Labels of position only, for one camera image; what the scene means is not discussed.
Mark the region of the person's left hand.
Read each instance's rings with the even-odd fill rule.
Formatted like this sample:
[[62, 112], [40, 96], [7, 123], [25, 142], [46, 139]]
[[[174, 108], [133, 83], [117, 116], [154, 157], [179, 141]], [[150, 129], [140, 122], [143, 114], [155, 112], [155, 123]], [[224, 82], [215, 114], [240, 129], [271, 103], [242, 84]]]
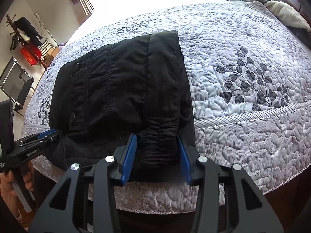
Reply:
[[[27, 164], [27, 170], [24, 172], [23, 180], [25, 187], [33, 191], [33, 173], [34, 168], [31, 162]], [[17, 208], [17, 194], [13, 188], [12, 181], [14, 180], [12, 171], [1, 173], [1, 196], [15, 218], [21, 218], [21, 214]]]

